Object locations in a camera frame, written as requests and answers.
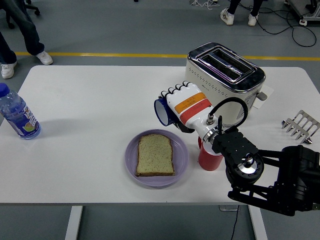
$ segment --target toaster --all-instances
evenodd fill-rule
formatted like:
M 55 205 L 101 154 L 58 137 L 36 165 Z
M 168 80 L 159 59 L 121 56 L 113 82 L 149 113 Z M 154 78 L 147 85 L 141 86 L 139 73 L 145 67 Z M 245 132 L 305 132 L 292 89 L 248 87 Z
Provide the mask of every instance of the toaster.
M 230 97 L 242 99 L 250 112 L 256 98 L 264 101 L 261 92 L 266 79 L 264 71 L 227 47 L 209 42 L 187 55 L 185 79 L 194 83 L 213 106 Z M 239 123 L 244 110 L 239 103 L 229 102 L 218 109 L 222 124 Z

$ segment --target red stripe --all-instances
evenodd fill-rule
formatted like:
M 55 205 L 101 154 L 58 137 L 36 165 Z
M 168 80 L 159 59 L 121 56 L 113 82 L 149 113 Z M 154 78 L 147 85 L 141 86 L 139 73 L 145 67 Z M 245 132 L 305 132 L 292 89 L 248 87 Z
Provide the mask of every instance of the red stripe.
M 186 122 L 192 118 L 194 115 L 200 113 L 202 110 L 208 108 L 211 106 L 210 101 L 206 98 L 197 104 L 190 107 L 188 110 L 186 110 L 184 113 L 181 114 L 180 120 L 181 122 L 186 125 Z

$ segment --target yellow floor line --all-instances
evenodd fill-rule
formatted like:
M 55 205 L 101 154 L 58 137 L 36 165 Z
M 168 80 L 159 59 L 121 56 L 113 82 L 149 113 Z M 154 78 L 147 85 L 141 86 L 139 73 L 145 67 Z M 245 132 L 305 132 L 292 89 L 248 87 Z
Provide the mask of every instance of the yellow floor line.
M 185 59 L 186 54 L 153 54 L 153 53 L 92 53 L 92 52 L 48 52 L 51 56 L 67 57 L 121 57 L 121 58 L 176 58 Z M 17 51 L 17 56 L 30 55 L 28 52 Z M 243 56 L 248 60 L 280 60 L 280 61 L 320 61 L 320 57 L 297 56 Z

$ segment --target bottle label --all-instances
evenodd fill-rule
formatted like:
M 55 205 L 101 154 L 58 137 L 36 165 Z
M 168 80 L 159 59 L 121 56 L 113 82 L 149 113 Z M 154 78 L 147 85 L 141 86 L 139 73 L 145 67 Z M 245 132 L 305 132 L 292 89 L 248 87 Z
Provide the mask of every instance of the bottle label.
M 39 129 L 39 122 L 27 105 L 23 108 L 21 116 L 8 120 L 16 133 L 22 137 L 29 137 Z

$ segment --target bread crust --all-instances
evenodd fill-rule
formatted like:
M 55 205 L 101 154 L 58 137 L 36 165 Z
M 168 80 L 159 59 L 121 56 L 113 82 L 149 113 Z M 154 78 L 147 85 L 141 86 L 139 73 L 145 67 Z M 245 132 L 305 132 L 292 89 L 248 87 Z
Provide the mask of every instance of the bread crust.
M 138 166 L 140 163 L 140 151 L 139 151 L 139 146 L 142 142 L 142 140 L 148 136 L 154 136 L 154 135 L 158 135 L 158 136 L 162 136 L 165 137 L 168 141 L 168 145 L 170 146 L 170 152 L 171 152 L 171 167 L 172 167 L 172 171 L 171 172 L 158 172 L 158 171 L 151 171 L 151 172 L 139 172 L 138 170 Z M 151 134 L 147 134 L 147 135 L 143 135 L 140 137 L 139 142 L 138 142 L 138 150 L 137 150 L 137 164 L 136 164 L 136 170 L 135 170 L 135 175 L 137 177 L 154 177 L 154 176 L 175 176 L 175 168 L 174 168 L 174 164 L 172 162 L 173 160 L 173 147 L 171 145 L 171 140 L 169 137 L 162 135 L 162 134 L 155 134 L 155 133 L 151 133 Z

